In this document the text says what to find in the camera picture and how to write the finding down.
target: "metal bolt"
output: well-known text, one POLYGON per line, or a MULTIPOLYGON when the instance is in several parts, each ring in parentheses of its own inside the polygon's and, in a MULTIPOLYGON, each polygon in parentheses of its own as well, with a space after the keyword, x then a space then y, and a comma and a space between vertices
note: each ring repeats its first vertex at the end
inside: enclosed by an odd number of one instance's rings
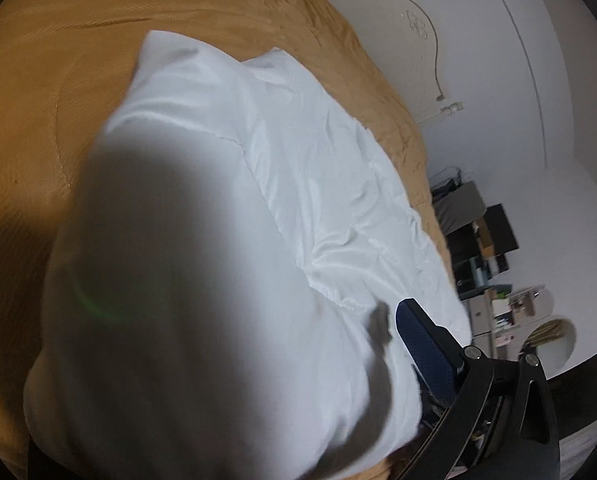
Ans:
POLYGON ((525 354, 525 362, 530 366, 539 366, 539 358, 534 354, 525 354))
POLYGON ((475 346, 468 346, 464 350, 466 357, 470 359, 480 359, 481 351, 475 346))

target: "bed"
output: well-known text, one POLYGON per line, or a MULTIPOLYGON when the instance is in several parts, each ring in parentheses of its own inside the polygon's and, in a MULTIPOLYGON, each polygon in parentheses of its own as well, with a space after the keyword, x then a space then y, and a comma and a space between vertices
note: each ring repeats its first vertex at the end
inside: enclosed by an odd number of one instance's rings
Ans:
MULTIPOLYGON (((40 349, 39 301, 80 164, 120 103, 151 29, 238 60, 279 47, 375 135, 449 269, 410 114, 326 0, 3 0, 0 4, 0 456, 19 476, 22 388, 40 349)), ((357 480, 387 478, 397 458, 357 480)))

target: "white wall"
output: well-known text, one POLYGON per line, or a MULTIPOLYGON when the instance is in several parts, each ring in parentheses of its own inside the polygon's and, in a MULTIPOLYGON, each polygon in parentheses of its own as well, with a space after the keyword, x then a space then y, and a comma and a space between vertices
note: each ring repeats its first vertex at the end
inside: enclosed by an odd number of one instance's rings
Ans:
POLYGON ((576 327, 563 372, 597 353, 597 185, 572 161, 504 196, 503 206, 520 249, 498 282, 553 293, 555 314, 576 327))
POLYGON ((503 202, 521 248, 499 281, 550 288, 578 332, 569 369, 597 353, 597 24, 581 0, 504 0, 543 106, 546 171, 533 80, 502 1, 415 1, 437 26, 448 102, 466 102, 422 128, 429 175, 460 166, 487 203, 503 202))
MULTIPOLYGON (((488 202, 539 176, 544 139, 533 81, 514 23, 501 0, 415 0, 439 35, 439 76, 460 113, 424 124, 433 177, 460 166, 488 202)), ((548 154, 571 156, 572 119, 559 43, 541 0, 509 0, 544 91, 548 154)))
POLYGON ((597 183, 597 21, 582 0, 544 0, 572 91, 575 156, 597 183))

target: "white comforter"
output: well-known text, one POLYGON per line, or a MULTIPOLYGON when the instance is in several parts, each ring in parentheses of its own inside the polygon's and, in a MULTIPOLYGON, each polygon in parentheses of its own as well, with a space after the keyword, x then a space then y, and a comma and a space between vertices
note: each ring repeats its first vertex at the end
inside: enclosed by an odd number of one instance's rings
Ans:
POLYGON ((417 431, 403 298, 469 342, 371 132, 283 51, 152 32, 54 247, 30 431, 86 478, 344 478, 417 431))

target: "black plastic mount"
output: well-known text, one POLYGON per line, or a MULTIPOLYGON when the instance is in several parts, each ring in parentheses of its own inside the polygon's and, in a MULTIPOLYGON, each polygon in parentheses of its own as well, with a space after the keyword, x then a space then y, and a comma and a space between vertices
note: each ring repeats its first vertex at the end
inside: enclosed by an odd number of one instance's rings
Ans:
POLYGON ((545 373, 535 355, 524 355, 518 362, 511 362, 490 359, 476 347, 462 349, 453 338, 453 344, 448 342, 449 332, 435 325, 415 300, 399 304, 397 329, 435 397, 438 395, 433 385, 439 384, 435 376, 443 376, 445 371, 433 370, 430 356, 421 356, 418 347, 425 338, 416 330, 425 330, 429 336, 423 344, 425 351, 436 352, 436 362, 444 361, 442 366, 455 371, 456 387, 451 406, 397 480, 445 479, 463 454, 488 402, 496 406, 492 420, 487 421, 489 430, 475 463, 459 478, 559 478, 557 420, 545 373), (412 327, 413 322, 418 322, 418 326, 412 327))

